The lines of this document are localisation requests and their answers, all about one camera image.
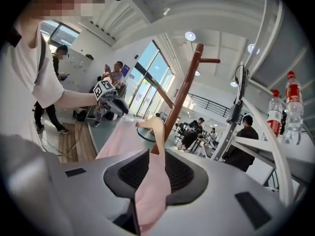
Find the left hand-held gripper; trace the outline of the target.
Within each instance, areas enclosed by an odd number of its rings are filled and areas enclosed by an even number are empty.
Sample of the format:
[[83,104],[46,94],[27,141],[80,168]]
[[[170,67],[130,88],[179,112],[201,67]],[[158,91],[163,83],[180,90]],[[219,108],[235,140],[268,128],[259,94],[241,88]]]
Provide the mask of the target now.
[[99,81],[93,89],[97,100],[96,109],[112,112],[119,117],[129,113],[126,102],[118,97],[115,87],[109,81]]

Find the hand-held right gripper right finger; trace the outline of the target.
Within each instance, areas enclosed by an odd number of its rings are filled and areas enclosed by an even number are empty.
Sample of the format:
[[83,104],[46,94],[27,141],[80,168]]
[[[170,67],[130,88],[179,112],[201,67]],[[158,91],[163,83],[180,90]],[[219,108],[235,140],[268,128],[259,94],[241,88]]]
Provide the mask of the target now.
[[166,197],[167,206],[190,204],[208,186],[208,174],[202,167],[168,149],[165,151],[165,172],[171,186],[171,194]]

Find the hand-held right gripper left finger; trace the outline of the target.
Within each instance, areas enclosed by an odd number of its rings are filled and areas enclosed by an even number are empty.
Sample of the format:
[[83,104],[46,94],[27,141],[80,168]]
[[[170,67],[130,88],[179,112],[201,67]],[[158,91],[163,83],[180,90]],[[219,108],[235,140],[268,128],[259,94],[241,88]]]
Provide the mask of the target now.
[[126,210],[114,219],[113,223],[122,229],[139,235],[135,193],[149,169],[149,150],[120,161],[106,169],[103,180],[116,197],[128,200]]

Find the pink garment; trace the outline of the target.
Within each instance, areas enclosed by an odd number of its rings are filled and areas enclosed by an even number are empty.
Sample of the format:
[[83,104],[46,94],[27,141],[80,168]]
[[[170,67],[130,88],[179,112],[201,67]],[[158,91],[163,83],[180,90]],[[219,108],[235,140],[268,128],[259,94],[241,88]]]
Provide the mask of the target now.
[[[120,120],[96,159],[142,151],[145,145],[137,134],[136,123]],[[165,153],[150,153],[148,172],[135,193],[141,236],[149,236],[149,231],[165,212],[165,201],[169,194],[171,186],[165,172]]]

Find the wooden clothes hanger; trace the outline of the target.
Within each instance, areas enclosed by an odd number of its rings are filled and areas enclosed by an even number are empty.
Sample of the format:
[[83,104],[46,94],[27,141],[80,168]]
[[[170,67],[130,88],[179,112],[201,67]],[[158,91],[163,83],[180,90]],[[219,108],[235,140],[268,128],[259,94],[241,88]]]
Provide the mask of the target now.
[[137,122],[136,127],[153,129],[156,138],[156,144],[151,153],[156,155],[162,155],[165,153],[165,126],[162,119],[159,117],[152,117],[146,121]]

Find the person's left forearm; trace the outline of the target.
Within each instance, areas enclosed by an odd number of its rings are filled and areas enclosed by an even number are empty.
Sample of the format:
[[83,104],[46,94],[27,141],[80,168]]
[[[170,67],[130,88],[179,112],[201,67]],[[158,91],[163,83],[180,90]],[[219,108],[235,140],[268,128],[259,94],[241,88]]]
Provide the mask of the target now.
[[97,105],[93,93],[80,93],[71,90],[64,90],[61,98],[55,103],[60,108],[81,108]]

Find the white lockers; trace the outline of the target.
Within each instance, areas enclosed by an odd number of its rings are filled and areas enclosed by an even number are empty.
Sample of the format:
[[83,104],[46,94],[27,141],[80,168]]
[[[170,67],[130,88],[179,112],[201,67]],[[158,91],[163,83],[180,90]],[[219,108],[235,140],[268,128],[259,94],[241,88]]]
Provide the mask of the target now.
[[89,77],[92,60],[85,55],[69,48],[68,57],[60,61],[60,72],[67,74],[62,81],[64,89],[88,93],[93,85]]

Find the brown wooden coat rack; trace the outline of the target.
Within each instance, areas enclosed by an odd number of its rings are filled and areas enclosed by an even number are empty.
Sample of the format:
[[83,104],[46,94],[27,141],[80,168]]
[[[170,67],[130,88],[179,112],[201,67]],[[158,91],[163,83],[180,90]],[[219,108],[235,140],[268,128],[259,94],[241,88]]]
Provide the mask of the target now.
[[163,100],[167,103],[167,105],[171,109],[170,114],[168,115],[168,118],[164,125],[165,127],[164,139],[165,140],[168,138],[172,130],[172,127],[175,124],[175,121],[181,111],[184,100],[193,82],[198,65],[200,63],[220,63],[221,62],[220,59],[202,58],[201,56],[203,54],[203,50],[204,50],[204,45],[201,43],[198,43],[195,49],[195,52],[193,54],[192,61],[189,66],[189,70],[183,80],[182,86],[180,87],[180,90],[178,91],[177,98],[174,103],[170,100],[170,98],[167,96],[166,92],[162,89],[161,86],[154,85],[157,92],[160,94],[160,96],[163,98]]

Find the white metal shelf unit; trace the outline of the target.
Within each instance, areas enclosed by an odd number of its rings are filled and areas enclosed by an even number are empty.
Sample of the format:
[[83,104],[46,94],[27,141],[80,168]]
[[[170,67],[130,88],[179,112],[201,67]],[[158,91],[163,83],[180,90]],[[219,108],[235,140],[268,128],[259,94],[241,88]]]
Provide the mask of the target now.
[[[255,41],[255,48],[250,54],[245,63],[242,63],[245,68],[251,65],[256,49],[261,45],[265,32],[268,29],[268,24],[271,17],[272,7],[275,0],[265,0],[264,12],[260,29]],[[236,148],[246,152],[247,154],[261,160],[278,171],[279,183],[279,198],[284,206],[288,207],[293,203],[293,185],[292,185],[292,172],[289,167],[289,160],[301,160],[301,157],[294,158],[292,156],[291,148],[281,144],[276,136],[268,128],[267,123],[264,121],[258,109],[250,103],[245,96],[243,97],[243,106],[246,105],[252,112],[263,132],[267,135],[267,141],[253,140],[249,138],[242,138],[234,136],[234,130],[237,123],[228,124],[226,130],[222,135],[222,141],[210,158],[213,161],[222,161],[223,154],[234,145]]]

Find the person's torso in light t-shirt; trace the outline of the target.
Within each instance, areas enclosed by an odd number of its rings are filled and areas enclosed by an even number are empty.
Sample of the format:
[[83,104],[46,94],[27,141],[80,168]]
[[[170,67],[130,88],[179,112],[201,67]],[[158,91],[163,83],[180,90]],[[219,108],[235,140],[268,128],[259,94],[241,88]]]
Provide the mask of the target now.
[[53,68],[51,50],[37,31],[37,46],[22,39],[16,46],[6,42],[0,51],[0,133],[19,135],[41,145],[33,123],[32,108],[57,102],[64,88]]

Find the clear bottle with red label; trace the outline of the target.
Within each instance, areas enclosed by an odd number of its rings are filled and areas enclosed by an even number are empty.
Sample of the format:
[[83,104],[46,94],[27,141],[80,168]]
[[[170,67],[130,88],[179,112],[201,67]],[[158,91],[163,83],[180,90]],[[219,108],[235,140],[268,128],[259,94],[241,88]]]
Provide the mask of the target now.
[[287,73],[286,121],[282,143],[299,145],[303,126],[304,105],[299,81],[293,71]]
[[280,92],[277,89],[272,90],[272,98],[268,105],[267,123],[272,132],[278,137],[283,117],[283,105],[280,99]]

